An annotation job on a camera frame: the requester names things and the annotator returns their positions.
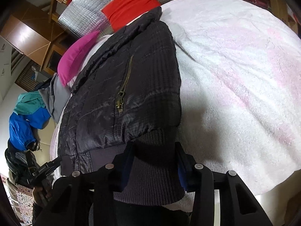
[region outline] green cloth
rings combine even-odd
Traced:
[[[26,92],[19,95],[14,112],[17,115],[31,115],[40,107],[45,108],[45,104],[39,92]]]

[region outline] gold zipper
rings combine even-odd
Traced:
[[[129,80],[130,75],[131,75],[132,61],[133,61],[133,55],[131,56],[130,61],[128,63],[128,71],[126,73],[125,80],[124,80],[124,82],[123,82],[123,84],[122,84],[122,86],[121,86],[121,88],[120,88],[120,90],[117,94],[116,107],[117,107],[118,113],[123,112],[125,88],[126,88],[126,85],[128,84],[128,80]]]

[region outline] person's hand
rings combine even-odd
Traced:
[[[39,205],[40,207],[45,207],[45,205],[43,204],[42,199],[40,197],[40,193],[42,193],[42,191],[43,191],[42,187],[35,186],[33,188],[33,199],[37,205]],[[51,198],[51,186],[46,188],[46,192],[47,192],[46,198],[47,199]]]

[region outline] bolt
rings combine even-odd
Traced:
[[[113,169],[114,168],[114,164],[113,163],[108,163],[105,166],[106,169]]]
[[[204,166],[202,164],[195,164],[195,168],[201,170],[204,168]]]
[[[236,171],[234,171],[234,170],[230,170],[230,171],[228,171],[228,173],[229,173],[230,176],[236,176],[237,175]]]
[[[80,175],[80,171],[74,171],[73,173],[72,173],[72,176],[73,177],[77,177],[77,176],[79,176]]]

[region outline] pink pillow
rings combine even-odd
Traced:
[[[78,39],[62,56],[58,63],[58,77],[63,86],[77,74],[85,56],[95,44],[99,31],[91,32]]]

